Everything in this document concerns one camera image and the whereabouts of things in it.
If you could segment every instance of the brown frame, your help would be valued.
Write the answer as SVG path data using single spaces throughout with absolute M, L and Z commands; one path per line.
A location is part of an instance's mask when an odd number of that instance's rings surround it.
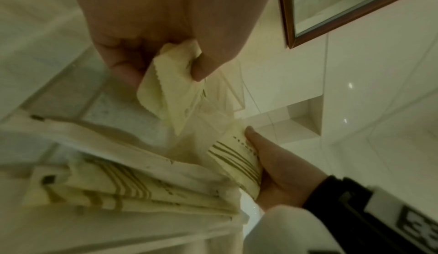
M 366 5 L 363 5 L 353 11 L 350 11 L 326 24 L 319 26 L 301 36 L 295 34 L 295 23 L 293 18 L 293 0 L 280 0 L 282 10 L 283 26 L 286 35 L 286 44 L 289 48 L 297 47 L 305 42 L 308 42 L 316 37 L 328 33 L 338 27 L 341 27 L 349 22 L 352 22 L 360 17 L 363 17 L 375 10 L 385 7 L 397 0 L 374 0 Z

